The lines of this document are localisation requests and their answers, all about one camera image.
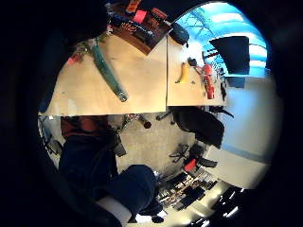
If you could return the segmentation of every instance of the desk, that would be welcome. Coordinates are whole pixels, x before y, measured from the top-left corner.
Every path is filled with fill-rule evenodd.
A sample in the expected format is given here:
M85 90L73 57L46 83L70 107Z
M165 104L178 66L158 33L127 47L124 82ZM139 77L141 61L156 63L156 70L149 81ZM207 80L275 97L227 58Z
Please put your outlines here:
M181 75L182 61L194 56L171 37L164 38L148 56L117 36L107 37L99 46L128 100L119 101L94 65L93 58L86 55L82 63L66 64L62 68L45 114L139 114L164 112L167 106L226 105L220 83L214 84L215 98L207 99L199 75L192 68L188 83L175 83Z
M188 57L197 59L202 58L201 49L196 46L189 48L179 45L171 37L168 37L168 54L169 54L169 75L168 75L168 106L226 106L227 100L223 101L220 89L220 83L214 83L215 98L207 99L205 87L201 86L200 76L193 68L189 69L188 83L175 83L181 76L181 64L187 62Z
M110 90L93 58L66 64L60 72L47 115L154 113L166 110L167 39L144 55L117 36L99 44L128 95L124 103Z

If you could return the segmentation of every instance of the bag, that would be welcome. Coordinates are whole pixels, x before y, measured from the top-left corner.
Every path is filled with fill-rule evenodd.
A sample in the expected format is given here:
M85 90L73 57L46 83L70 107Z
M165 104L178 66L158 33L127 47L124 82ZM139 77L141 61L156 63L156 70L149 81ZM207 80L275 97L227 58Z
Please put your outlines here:
M171 24L171 28L172 31L169 34L171 38L178 44L181 45L186 44L188 48L188 40L189 40L188 32L177 23Z

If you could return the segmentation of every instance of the banana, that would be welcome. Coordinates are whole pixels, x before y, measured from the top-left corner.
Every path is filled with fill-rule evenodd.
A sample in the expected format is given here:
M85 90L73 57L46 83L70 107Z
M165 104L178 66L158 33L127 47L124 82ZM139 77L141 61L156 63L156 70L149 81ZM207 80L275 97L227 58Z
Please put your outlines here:
M182 62L182 75L176 81L176 83L186 83L188 82L188 78L189 78L189 66L187 63Z

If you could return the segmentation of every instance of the black chair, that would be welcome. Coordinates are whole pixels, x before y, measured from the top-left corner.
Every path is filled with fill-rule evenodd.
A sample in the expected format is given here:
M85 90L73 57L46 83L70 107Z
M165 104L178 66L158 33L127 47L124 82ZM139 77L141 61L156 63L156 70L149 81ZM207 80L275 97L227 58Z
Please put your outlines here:
M188 152L188 155L186 155L188 150L188 145L179 145L179 153L171 154L170 158L177 158L177 160L173 160L174 163L179 162L182 158L184 158L183 161L183 169L187 172L189 172L192 168L196 167L196 170L199 169L200 166L204 167L215 167L218 162L208 160L206 158L203 158L203 154L205 152L205 149L197 144L194 144Z
M182 131L194 132L197 140L220 148L224 125L212 113L196 107L171 108L173 120Z

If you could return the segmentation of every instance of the wall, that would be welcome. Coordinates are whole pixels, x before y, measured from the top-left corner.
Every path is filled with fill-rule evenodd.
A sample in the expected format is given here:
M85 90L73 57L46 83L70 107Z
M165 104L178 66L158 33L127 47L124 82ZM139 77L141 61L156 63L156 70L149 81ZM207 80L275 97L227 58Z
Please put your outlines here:
M282 101L271 79L247 78L244 89L227 91L227 111L221 114L225 126L221 150L211 148L206 157L218 161L209 169L223 181L238 187L258 185L275 153L282 124Z
M222 116L226 149L233 147L270 162L282 123L282 101L276 96L275 89L271 79L246 78L244 89L227 91L225 109L235 118Z

